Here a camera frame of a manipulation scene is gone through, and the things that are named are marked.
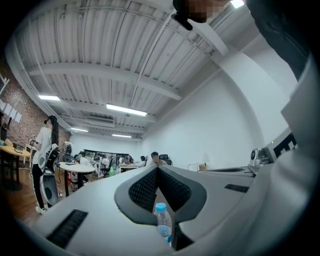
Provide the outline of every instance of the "blue bottle cap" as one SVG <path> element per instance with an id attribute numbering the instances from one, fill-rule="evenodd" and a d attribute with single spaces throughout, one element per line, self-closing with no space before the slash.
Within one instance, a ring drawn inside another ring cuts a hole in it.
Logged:
<path id="1" fill-rule="evenodd" d="M 155 210 L 158 213 L 164 213 L 167 210 L 167 206 L 164 202 L 159 202 L 155 205 Z"/>

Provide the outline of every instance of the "plastic bottle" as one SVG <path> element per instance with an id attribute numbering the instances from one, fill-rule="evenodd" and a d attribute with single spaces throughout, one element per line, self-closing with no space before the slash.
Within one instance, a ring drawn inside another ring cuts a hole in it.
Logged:
<path id="1" fill-rule="evenodd" d="M 155 205 L 154 215 L 158 220 L 158 232 L 171 246 L 172 241 L 172 220 L 167 212 L 167 205 L 163 202 L 159 202 Z"/>
<path id="2" fill-rule="evenodd" d="M 120 173 L 119 173 L 119 166 L 117 165 L 117 166 L 115 167 L 115 175 L 118 175 L 118 174 L 120 174 Z"/>
<path id="3" fill-rule="evenodd" d="M 114 170 L 114 167 L 111 166 L 110 168 L 110 172 L 109 172 L 109 177 L 113 176 L 115 174 L 115 170 Z"/>

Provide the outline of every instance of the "white t-shirt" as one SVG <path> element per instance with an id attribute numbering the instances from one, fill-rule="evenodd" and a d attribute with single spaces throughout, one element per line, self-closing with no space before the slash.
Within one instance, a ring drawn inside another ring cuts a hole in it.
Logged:
<path id="1" fill-rule="evenodd" d="M 167 166 L 167 165 L 168 165 L 165 160 L 161 160 L 161 159 L 160 159 L 159 161 L 161 162 L 161 165 L 162 165 L 162 166 Z M 150 165 L 151 165 L 151 166 L 156 166 L 157 164 L 152 160 Z"/>
<path id="2" fill-rule="evenodd" d="M 36 137 L 35 142 L 38 142 L 39 144 L 41 144 L 41 149 L 40 149 L 40 151 L 35 152 L 35 154 L 33 156 L 32 163 L 34 165 L 38 164 L 39 155 L 45 149 L 47 149 L 47 147 L 49 147 L 51 145 L 51 134 L 52 134 L 52 129 L 47 128 L 47 127 L 42 127 L 38 136 Z"/>
<path id="3" fill-rule="evenodd" d="M 104 159 L 102 159 L 101 164 L 104 165 L 105 168 L 109 168 L 110 162 L 109 162 L 108 158 L 104 158 Z"/>
<path id="4" fill-rule="evenodd" d="M 145 164 L 146 164 L 146 161 L 135 163 L 135 165 L 138 166 L 138 167 L 145 167 Z"/>
<path id="5" fill-rule="evenodd" d="M 91 162 L 89 161 L 89 159 L 85 158 L 85 157 L 81 157 L 80 158 L 80 165 L 83 166 L 92 166 Z"/>

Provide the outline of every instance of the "wooden desk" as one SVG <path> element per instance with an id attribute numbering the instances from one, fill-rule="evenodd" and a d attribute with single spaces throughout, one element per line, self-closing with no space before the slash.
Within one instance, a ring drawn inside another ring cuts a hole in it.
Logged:
<path id="1" fill-rule="evenodd" d="M 139 166 L 136 165 L 119 165 L 120 173 L 122 172 L 122 169 L 137 169 Z"/>
<path id="2" fill-rule="evenodd" d="M 93 166 L 87 166 L 83 164 L 73 164 L 68 165 L 65 162 L 60 162 L 60 168 L 64 170 L 64 189 L 65 189 L 65 196 L 69 196 L 69 189 L 68 189 L 68 171 L 73 173 L 78 173 L 78 189 L 80 189 L 84 185 L 84 173 L 92 173 L 95 171 Z"/>
<path id="3" fill-rule="evenodd" d="M 20 150 L 21 153 L 15 151 L 13 146 L 0 145 L 1 150 L 1 174 L 2 174 L 2 185 L 6 190 L 19 191 L 23 188 L 23 185 L 19 181 L 19 157 L 29 158 L 31 154 L 26 150 Z M 14 158 L 15 158 L 15 170 L 16 170 L 16 181 L 14 180 Z M 5 159 L 10 165 L 10 180 L 5 179 Z"/>

